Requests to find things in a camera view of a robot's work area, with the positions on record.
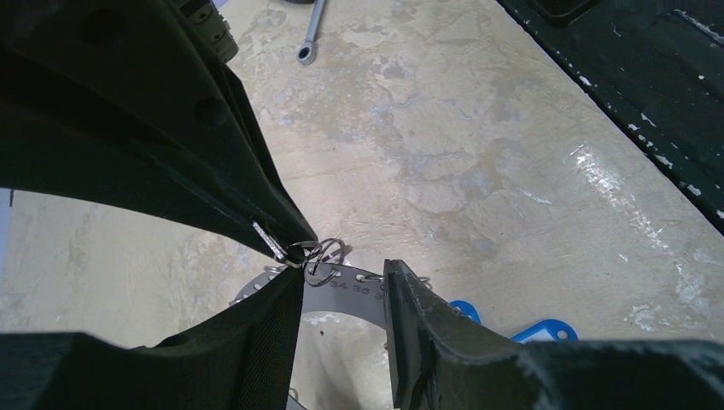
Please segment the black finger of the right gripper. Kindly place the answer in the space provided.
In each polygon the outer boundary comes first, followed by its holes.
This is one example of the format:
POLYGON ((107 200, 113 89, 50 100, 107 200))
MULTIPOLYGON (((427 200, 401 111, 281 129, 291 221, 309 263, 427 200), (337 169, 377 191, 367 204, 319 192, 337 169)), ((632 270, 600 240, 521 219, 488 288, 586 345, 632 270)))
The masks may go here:
POLYGON ((1 185, 136 211, 290 265, 283 188, 212 1, 4 1, 1 185))

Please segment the large keyring with keys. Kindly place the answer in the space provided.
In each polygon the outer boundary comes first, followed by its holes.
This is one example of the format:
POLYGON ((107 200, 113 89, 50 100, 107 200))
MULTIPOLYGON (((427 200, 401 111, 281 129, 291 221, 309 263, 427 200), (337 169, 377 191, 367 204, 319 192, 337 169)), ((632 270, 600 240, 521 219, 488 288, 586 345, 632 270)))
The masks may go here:
POLYGON ((327 258, 306 266, 305 273, 315 270, 322 278, 311 278, 304 287, 303 313, 342 313, 386 328, 384 278, 342 262, 327 258))

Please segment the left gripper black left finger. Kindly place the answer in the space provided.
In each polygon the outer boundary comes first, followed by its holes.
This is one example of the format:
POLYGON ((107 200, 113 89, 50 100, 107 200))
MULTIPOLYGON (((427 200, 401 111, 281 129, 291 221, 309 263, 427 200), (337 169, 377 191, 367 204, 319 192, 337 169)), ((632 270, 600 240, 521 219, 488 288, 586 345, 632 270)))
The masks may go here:
POLYGON ((83 332, 4 333, 4 409, 284 409, 304 281, 285 269, 256 293, 154 347, 83 332))

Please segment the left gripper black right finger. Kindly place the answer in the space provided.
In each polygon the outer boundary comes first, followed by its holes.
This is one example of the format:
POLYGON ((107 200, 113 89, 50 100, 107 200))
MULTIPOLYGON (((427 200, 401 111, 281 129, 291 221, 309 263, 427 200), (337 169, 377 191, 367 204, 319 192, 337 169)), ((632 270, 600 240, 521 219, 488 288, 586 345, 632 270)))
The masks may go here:
POLYGON ((397 409, 720 409, 723 347, 700 340, 516 343, 384 263, 397 409))

